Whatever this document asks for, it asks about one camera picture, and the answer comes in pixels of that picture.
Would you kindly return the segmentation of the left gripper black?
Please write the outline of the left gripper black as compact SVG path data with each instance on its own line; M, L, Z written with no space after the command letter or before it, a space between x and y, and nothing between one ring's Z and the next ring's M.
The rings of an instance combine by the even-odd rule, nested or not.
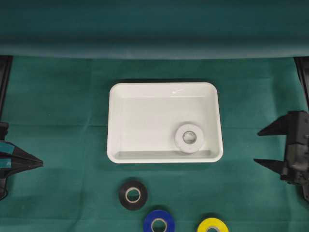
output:
M0 123L0 140L4 141L9 124ZM43 161L10 142L0 143L0 200L6 198L6 178L43 166Z

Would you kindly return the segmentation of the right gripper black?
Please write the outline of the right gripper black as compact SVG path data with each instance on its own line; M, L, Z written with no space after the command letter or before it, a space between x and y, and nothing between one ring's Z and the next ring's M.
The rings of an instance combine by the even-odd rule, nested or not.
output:
M286 135L284 161L253 159L256 163L281 174L289 184L309 184L309 115L289 111L257 133L258 136Z

